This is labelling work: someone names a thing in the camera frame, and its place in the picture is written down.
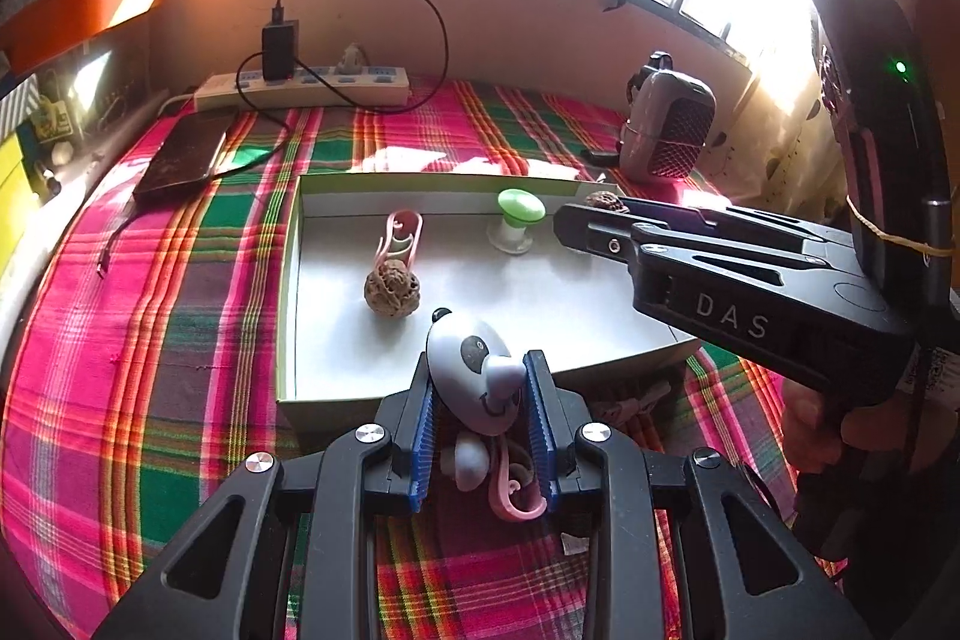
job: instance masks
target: blue gripper pad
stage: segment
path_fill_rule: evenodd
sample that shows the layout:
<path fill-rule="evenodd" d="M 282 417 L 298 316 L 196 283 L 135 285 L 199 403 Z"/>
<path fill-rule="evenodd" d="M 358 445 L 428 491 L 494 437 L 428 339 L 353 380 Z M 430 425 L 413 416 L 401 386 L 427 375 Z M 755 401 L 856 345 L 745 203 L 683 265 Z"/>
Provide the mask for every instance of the blue gripper pad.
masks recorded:
<path fill-rule="evenodd" d="M 524 354 L 523 365 L 527 367 L 524 402 L 527 411 L 530 456 L 534 459 L 536 481 L 541 487 L 541 495 L 546 499 L 547 512 L 552 512 L 557 509 L 560 501 L 560 485 L 557 482 L 557 446 L 547 424 L 544 399 L 536 382 L 536 371 L 530 360 L 530 354 Z"/>
<path fill-rule="evenodd" d="M 410 453 L 410 509 L 419 512 L 430 487 L 430 470 L 433 468 L 433 452 L 436 446 L 436 420 L 434 410 L 436 391 L 433 383 L 426 384 L 424 403 L 419 420 L 416 421 L 414 446 Z"/>

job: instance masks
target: white power strip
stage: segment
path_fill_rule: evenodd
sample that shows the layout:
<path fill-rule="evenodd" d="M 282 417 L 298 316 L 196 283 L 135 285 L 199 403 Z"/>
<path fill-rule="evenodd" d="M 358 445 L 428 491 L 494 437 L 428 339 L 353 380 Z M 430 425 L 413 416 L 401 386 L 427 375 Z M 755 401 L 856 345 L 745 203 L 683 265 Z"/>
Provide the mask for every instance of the white power strip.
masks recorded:
<path fill-rule="evenodd" d="M 403 106 L 410 98 L 410 81 L 404 68 L 364 66 L 359 74 L 337 74 L 333 67 L 313 68 L 342 94 L 367 107 Z M 262 71 L 240 74 L 244 95 L 262 109 L 349 106 L 339 95 L 298 68 L 292 79 L 266 82 Z M 194 94 L 197 111 L 220 107 L 246 107 L 236 90 L 236 74 L 216 74 Z"/>

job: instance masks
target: finger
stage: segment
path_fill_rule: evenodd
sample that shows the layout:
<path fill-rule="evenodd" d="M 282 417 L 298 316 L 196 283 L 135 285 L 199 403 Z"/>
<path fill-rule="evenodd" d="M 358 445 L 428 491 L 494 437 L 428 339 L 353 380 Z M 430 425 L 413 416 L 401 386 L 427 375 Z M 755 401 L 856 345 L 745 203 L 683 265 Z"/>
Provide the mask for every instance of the finger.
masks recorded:
<path fill-rule="evenodd" d="M 824 423 L 824 397 L 814 390 L 784 379 L 784 408 L 790 410 L 810 429 L 819 429 Z"/>
<path fill-rule="evenodd" d="M 904 448 L 911 399 L 896 393 L 882 405 L 848 413 L 840 427 L 844 442 L 865 451 L 899 451 Z M 910 470 L 925 469 L 937 461 L 957 431 L 957 414 L 927 400 L 920 414 L 920 431 Z"/>
<path fill-rule="evenodd" d="M 828 464 L 840 461 L 843 443 L 829 429 L 813 429 L 793 410 L 784 410 L 784 458 L 800 472 L 819 474 Z"/>

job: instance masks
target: orange container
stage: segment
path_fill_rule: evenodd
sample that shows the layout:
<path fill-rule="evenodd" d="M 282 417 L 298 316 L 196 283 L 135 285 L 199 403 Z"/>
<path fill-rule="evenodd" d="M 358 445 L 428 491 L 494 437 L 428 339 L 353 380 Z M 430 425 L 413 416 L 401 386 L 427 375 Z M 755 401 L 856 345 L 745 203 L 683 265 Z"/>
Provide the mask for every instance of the orange container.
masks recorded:
<path fill-rule="evenodd" d="M 14 74 L 43 63 L 114 25 L 142 15 L 159 0 L 36 0 L 0 26 L 0 50 Z"/>

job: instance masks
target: table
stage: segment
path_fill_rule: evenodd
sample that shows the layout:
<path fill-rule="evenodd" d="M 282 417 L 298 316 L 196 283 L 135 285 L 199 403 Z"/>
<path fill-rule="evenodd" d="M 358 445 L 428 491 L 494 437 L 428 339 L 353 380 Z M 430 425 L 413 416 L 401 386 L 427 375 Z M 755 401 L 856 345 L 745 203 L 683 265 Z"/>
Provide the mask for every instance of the table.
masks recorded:
<path fill-rule="evenodd" d="M 414 98 L 429 87 L 416 83 Z M 90 636 L 247 453 L 296 452 L 272 387 L 278 226 L 296 175 L 467 167 L 584 176 L 576 152 L 613 148 L 621 123 L 579 101 L 459 81 L 406 115 L 330 108 L 289 119 L 290 143 L 267 165 L 133 223 L 101 281 L 103 242 L 174 122 L 158 121 L 109 172 L 40 286 L 0 432 L 0 530 L 75 637 Z M 227 148 L 236 162 L 250 160 L 276 133 L 244 116 Z M 688 186 L 707 188 L 696 176 Z M 775 381 L 704 348 L 654 418 L 634 415 L 623 426 L 649 447 L 686 453 L 705 443 L 743 458 L 788 506 L 794 482 Z M 438 485 L 418 517 L 379 523 L 385 637 L 579 638 L 584 556 L 565 557 L 541 523 L 491 522 L 464 536 L 456 519 L 470 501 L 478 500 Z M 669 584 L 668 569 L 664 577 Z M 298 604 L 294 589 L 292 618 Z M 675 632 L 676 600 L 664 609 Z"/>

